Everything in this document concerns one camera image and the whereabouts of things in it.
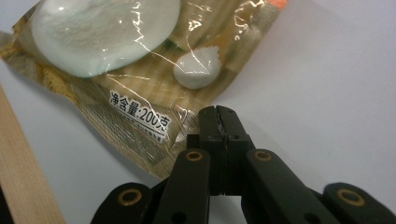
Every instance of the white table surface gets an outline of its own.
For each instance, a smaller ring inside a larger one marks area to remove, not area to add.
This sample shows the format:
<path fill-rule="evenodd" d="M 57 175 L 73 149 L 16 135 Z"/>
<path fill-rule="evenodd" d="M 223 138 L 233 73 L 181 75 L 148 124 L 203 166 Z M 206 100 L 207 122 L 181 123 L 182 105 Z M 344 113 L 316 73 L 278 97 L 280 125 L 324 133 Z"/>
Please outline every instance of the white table surface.
<path fill-rule="evenodd" d="M 0 0 L 0 30 L 36 0 Z M 0 62 L 0 80 L 67 223 L 89 223 L 116 186 L 158 179 L 105 142 L 61 96 Z M 396 212 L 396 1 L 290 1 L 215 102 L 305 184 L 347 182 Z M 209 223 L 246 223 L 213 198 Z"/>

